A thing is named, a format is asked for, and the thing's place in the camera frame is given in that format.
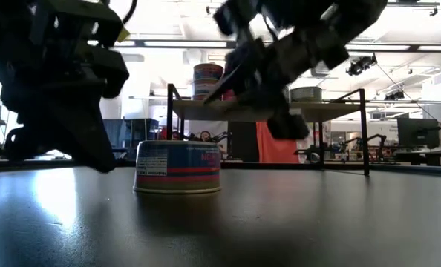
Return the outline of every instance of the black table surface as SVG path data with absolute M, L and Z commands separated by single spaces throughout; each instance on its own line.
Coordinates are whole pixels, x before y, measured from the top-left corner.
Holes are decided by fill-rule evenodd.
M 0 173 L 0 266 L 441 266 L 441 178 L 222 171 L 214 194 L 133 168 Z

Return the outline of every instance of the orange curtain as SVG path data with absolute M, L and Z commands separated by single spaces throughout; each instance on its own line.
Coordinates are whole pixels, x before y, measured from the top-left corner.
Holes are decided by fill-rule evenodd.
M 257 142 L 260 163 L 299 163 L 295 140 L 276 140 L 266 122 L 257 122 Z

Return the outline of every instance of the computer monitor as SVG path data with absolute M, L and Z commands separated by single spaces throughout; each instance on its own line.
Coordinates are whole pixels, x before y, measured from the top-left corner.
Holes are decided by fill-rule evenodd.
M 440 146 L 438 127 L 436 119 L 397 119 L 399 145 L 411 148 L 426 145 L 430 149 L 437 148 Z

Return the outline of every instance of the white ceiling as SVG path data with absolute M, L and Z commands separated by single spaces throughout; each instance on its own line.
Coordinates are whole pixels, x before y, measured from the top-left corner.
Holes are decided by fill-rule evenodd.
M 139 39 L 222 40 L 222 36 L 206 7 L 219 7 L 222 0 L 138 0 L 137 11 L 127 24 L 128 30 Z M 429 16 L 431 8 L 388 7 L 375 25 L 366 30 L 356 41 L 387 43 L 438 43 L 441 44 L 441 1 L 438 14 Z M 124 16 L 131 0 L 111 0 L 111 7 Z M 257 36 L 268 39 L 268 31 L 262 19 L 251 23 Z M 188 86 L 191 73 L 186 65 L 186 51 L 175 49 L 134 49 L 129 53 L 142 53 L 145 64 L 150 64 L 153 84 L 173 82 L 178 87 Z M 202 50 L 204 55 L 225 55 L 227 50 Z M 404 82 L 405 89 L 419 92 L 421 82 L 441 69 L 441 54 L 377 53 L 379 67 L 372 67 L 360 76 L 345 73 L 350 63 L 345 62 L 330 71 L 326 79 L 314 79 L 306 73 L 292 87 L 318 85 L 331 92 L 345 92 L 366 88 L 369 98 L 377 91 L 387 89 L 394 82 Z

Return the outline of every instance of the ceiling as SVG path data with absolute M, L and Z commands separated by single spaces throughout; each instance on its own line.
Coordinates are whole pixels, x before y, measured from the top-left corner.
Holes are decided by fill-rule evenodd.
M 111 0 L 111 7 L 124 16 L 131 0 Z M 211 13 L 224 2 L 223 0 L 138 0 L 137 11 L 126 25 L 135 39 L 166 40 L 226 40 L 206 12 Z M 387 7 L 375 25 L 358 36 L 355 42 L 372 43 L 436 43 L 441 44 L 441 1 L 438 13 L 430 16 L 431 7 Z M 269 40 L 269 34 L 261 18 L 251 23 L 256 36 Z M 179 88 L 187 88 L 192 79 L 192 66 L 200 62 L 215 62 L 223 65 L 223 56 L 228 50 L 190 49 L 148 49 L 123 48 L 124 53 L 141 53 L 145 64 L 150 64 L 151 86 L 154 89 L 166 88 L 167 82 Z M 313 77 L 305 73 L 290 87 L 319 86 L 332 99 L 344 92 L 365 88 L 367 98 L 387 93 L 388 88 L 397 84 L 411 98 L 418 98 L 422 83 L 441 71 L 441 53 L 377 53 L 378 65 L 359 76 L 349 76 L 345 70 L 350 61 L 334 70 L 320 70 L 325 78 Z

